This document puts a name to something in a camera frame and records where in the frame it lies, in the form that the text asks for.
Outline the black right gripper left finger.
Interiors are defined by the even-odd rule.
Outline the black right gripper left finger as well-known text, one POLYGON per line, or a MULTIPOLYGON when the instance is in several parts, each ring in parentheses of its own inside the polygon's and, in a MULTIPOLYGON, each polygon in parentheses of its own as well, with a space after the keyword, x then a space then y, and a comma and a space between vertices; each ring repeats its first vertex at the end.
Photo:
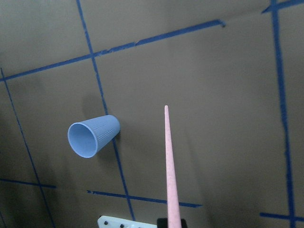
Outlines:
POLYGON ((158 218, 157 219, 157 228, 168 228, 168 219, 167 218, 158 218))

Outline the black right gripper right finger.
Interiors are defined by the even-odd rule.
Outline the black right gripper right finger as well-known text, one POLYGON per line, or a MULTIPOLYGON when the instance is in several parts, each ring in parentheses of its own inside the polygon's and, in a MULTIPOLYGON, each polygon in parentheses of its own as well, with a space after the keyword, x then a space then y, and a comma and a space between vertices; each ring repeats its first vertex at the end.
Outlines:
POLYGON ((186 228, 186 220, 182 218, 180 221, 181 221, 181 227, 186 228))

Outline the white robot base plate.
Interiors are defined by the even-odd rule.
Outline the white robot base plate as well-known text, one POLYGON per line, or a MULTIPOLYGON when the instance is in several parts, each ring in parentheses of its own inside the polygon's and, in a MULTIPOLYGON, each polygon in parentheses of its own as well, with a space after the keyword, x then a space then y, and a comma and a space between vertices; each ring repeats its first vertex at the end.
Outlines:
POLYGON ((99 228, 157 228, 157 225, 127 220, 123 218, 101 216, 97 220, 99 228))

